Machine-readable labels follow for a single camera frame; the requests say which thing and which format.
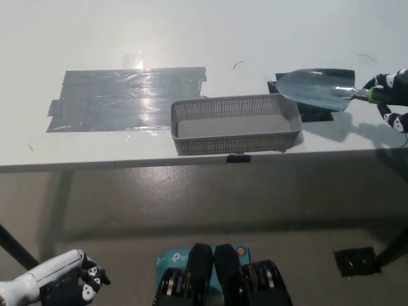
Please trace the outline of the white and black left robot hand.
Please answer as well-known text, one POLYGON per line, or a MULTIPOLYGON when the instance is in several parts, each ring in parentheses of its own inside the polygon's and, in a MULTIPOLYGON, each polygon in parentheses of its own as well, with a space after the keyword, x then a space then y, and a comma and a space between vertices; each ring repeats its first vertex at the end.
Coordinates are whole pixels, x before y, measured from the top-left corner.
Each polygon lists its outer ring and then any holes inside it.
POLYGON ((1 305, 90 305, 111 280, 83 250, 73 249, 1 282, 1 305))

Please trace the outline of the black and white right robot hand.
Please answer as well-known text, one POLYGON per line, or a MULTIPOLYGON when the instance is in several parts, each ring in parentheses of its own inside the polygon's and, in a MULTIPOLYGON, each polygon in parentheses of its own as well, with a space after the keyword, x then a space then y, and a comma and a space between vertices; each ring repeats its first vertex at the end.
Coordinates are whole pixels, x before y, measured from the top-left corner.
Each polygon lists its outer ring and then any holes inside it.
MULTIPOLYGON (((378 74, 370 79, 364 89, 384 89, 390 96, 391 105, 407 106, 407 69, 398 70, 396 73, 378 74)), ((377 109, 384 121, 399 133, 407 133, 407 113, 392 112, 387 102, 378 102, 377 109)))

